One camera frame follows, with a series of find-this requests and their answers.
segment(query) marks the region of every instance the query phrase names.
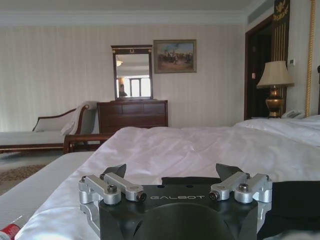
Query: wall switch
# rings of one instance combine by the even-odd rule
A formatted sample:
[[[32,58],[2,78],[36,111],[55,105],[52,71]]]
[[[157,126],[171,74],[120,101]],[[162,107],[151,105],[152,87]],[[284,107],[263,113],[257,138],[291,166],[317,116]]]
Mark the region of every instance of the wall switch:
[[[296,59],[289,60],[288,67],[293,67],[294,65],[296,65]]]

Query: red object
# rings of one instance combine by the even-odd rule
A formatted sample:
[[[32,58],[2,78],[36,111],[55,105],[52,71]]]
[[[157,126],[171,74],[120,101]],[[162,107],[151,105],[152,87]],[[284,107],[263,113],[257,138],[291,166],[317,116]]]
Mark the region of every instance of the red object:
[[[15,236],[20,231],[20,227],[18,225],[15,225],[13,223],[6,226],[4,229],[1,230],[1,232],[4,232],[7,234],[11,240],[15,240]]]

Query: picture frame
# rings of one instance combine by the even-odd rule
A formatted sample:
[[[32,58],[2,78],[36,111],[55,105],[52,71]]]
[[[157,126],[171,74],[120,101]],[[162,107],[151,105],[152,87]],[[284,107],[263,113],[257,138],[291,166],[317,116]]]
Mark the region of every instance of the picture frame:
[[[154,40],[154,73],[196,73],[197,40]]]

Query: dresser drawer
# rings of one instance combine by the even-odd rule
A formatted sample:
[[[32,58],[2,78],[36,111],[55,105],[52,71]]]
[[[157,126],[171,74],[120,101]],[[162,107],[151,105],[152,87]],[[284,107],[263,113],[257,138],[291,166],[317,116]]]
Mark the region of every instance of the dresser drawer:
[[[121,128],[168,126],[168,101],[111,101],[98,103],[100,133],[115,133]]]

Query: telephone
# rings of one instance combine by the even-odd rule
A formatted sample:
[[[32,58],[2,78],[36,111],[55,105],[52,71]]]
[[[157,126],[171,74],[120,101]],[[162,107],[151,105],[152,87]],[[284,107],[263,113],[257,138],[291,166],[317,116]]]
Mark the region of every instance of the telephone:
[[[282,119],[304,119],[306,114],[302,111],[291,110],[282,115]]]

